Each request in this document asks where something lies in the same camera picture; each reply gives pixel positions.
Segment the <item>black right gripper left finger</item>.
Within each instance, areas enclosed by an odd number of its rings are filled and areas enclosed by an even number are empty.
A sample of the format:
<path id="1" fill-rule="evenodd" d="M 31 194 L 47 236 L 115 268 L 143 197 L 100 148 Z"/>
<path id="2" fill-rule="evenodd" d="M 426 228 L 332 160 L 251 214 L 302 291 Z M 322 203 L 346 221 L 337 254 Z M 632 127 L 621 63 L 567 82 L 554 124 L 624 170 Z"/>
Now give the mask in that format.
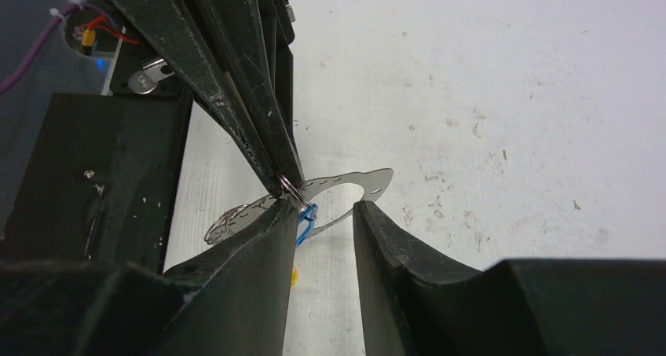
<path id="1" fill-rule="evenodd" d="M 249 226 L 163 274 L 133 263 L 4 262 L 4 355 L 278 355 L 298 212 Z"/>

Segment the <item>yellow key tag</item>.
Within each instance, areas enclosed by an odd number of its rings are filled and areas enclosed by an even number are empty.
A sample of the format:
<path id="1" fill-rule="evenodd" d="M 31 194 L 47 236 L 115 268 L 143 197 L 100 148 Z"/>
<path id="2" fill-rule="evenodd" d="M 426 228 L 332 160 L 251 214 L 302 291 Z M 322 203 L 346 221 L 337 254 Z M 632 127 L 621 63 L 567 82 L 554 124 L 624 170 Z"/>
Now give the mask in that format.
<path id="1" fill-rule="evenodd" d="M 291 287 L 294 287 L 298 281 L 298 270 L 295 266 L 291 270 Z"/>

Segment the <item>blue key tag white label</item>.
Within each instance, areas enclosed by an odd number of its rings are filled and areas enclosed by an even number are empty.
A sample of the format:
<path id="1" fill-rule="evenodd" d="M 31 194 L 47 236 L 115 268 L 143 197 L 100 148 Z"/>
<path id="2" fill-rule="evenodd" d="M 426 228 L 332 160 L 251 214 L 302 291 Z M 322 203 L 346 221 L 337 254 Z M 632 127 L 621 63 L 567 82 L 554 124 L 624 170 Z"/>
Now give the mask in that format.
<path id="1" fill-rule="evenodd" d="M 302 243 L 306 240 L 308 235 L 312 232 L 317 221 L 317 212 L 318 206 L 316 204 L 310 204 L 304 211 L 301 212 L 298 218 L 298 225 L 305 223 L 305 228 L 300 232 L 296 238 L 295 247 L 299 248 Z"/>

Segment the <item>perforated metal key plate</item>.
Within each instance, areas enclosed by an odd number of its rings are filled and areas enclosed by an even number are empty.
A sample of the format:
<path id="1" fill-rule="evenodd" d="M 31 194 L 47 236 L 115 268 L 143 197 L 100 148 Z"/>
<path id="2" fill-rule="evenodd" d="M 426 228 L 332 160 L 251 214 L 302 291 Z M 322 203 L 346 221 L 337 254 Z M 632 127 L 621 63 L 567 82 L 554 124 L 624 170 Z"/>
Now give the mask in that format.
<path id="1" fill-rule="evenodd" d="M 306 181 L 302 196 L 318 206 L 317 221 L 308 238 L 322 233 L 352 214 L 352 200 L 376 201 L 388 189 L 394 171 L 381 168 L 373 171 L 354 171 L 340 175 L 312 178 Z M 249 226 L 276 201 L 270 195 L 249 204 L 241 204 L 220 215 L 207 230 L 204 241 L 217 244 Z M 298 227 L 298 234 L 305 228 Z"/>

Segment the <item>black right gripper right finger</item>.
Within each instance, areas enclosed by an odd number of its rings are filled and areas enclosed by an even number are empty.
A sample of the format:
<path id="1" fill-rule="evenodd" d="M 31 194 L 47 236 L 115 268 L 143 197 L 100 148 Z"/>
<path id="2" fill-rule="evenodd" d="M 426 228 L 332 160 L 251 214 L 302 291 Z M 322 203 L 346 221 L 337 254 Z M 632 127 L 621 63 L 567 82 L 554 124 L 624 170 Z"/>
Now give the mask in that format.
<path id="1" fill-rule="evenodd" d="M 353 208 L 369 355 L 662 355 L 665 263 L 504 259 L 476 270 L 376 204 Z"/>

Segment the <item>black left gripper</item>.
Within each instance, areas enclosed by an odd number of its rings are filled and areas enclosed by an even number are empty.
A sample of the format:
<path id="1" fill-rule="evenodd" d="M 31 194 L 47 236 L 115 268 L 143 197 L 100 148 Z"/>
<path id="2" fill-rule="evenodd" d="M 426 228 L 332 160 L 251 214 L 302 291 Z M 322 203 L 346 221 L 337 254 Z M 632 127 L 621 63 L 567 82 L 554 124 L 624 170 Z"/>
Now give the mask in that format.
<path id="1" fill-rule="evenodd" d="M 273 196 L 304 174 L 288 0 L 108 0 L 188 85 Z"/>

